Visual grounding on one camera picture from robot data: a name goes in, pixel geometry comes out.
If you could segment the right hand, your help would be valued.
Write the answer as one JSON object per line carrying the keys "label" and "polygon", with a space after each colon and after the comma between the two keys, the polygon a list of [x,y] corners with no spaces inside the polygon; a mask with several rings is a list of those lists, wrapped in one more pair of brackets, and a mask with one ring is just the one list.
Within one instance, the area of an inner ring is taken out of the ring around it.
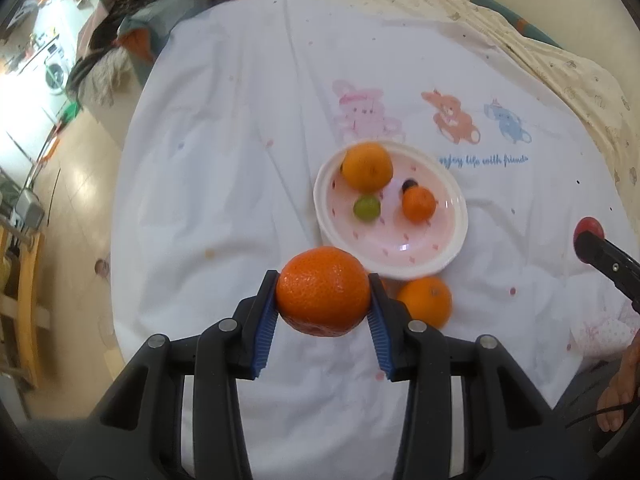
{"label": "right hand", "polygon": [[[631,344],[623,352],[620,367],[612,377],[608,386],[600,395],[597,410],[614,408],[634,400],[639,392],[639,333],[634,335]],[[625,415],[623,411],[609,411],[597,416],[597,424],[604,432],[617,431],[623,426]]]}

